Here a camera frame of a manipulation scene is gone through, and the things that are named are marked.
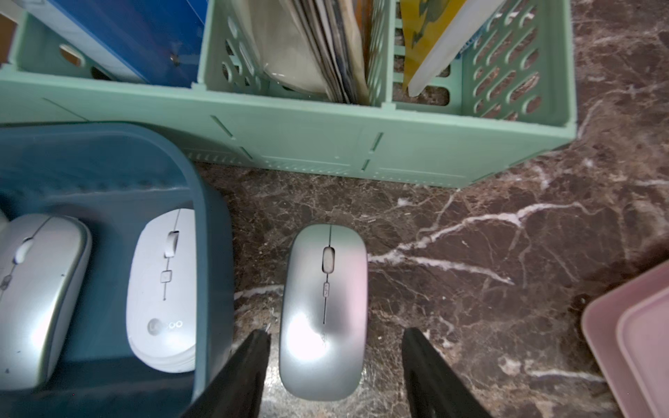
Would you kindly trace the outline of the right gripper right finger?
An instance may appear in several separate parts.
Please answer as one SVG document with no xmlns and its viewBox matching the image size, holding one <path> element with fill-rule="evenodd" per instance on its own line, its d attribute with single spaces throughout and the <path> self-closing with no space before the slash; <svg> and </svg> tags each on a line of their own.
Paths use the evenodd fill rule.
<svg viewBox="0 0 669 418">
<path fill-rule="evenodd" d="M 403 332 L 402 366 L 413 417 L 491 417 L 415 327 Z"/>
</svg>

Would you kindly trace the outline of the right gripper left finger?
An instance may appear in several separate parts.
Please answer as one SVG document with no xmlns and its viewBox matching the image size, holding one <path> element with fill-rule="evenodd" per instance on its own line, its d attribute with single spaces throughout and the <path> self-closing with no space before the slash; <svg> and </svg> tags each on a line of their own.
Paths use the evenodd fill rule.
<svg viewBox="0 0 669 418">
<path fill-rule="evenodd" d="M 271 336 L 254 330 L 181 417 L 258 417 Z"/>
</svg>

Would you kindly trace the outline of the silver computer mouse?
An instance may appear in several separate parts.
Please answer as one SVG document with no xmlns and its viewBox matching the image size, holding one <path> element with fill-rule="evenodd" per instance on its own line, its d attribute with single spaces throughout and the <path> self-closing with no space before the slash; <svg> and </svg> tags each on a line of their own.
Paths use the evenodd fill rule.
<svg viewBox="0 0 669 418">
<path fill-rule="evenodd" d="M 279 373 L 308 401 L 335 402 L 362 379 L 369 309 L 368 253 L 346 226 L 307 226 L 293 240 L 280 321 Z"/>
<path fill-rule="evenodd" d="M 73 217 L 26 214 L 1 231 L 1 390 L 42 386 L 59 361 L 92 250 Z"/>
</svg>

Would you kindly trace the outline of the teal storage box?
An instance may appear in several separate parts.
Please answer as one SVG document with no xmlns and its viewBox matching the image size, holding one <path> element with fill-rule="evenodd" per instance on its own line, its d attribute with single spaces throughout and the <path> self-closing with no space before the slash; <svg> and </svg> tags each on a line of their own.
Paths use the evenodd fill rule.
<svg viewBox="0 0 669 418">
<path fill-rule="evenodd" d="M 195 211 L 195 371 L 166 374 L 131 351 L 125 301 L 132 256 L 151 219 Z M 233 228 L 226 200 L 186 155 L 137 125 L 73 124 L 1 132 L 1 208 L 70 215 L 92 232 L 92 256 L 59 364 L 45 386 L 5 393 L 4 417 L 178 417 L 232 352 Z"/>
</svg>

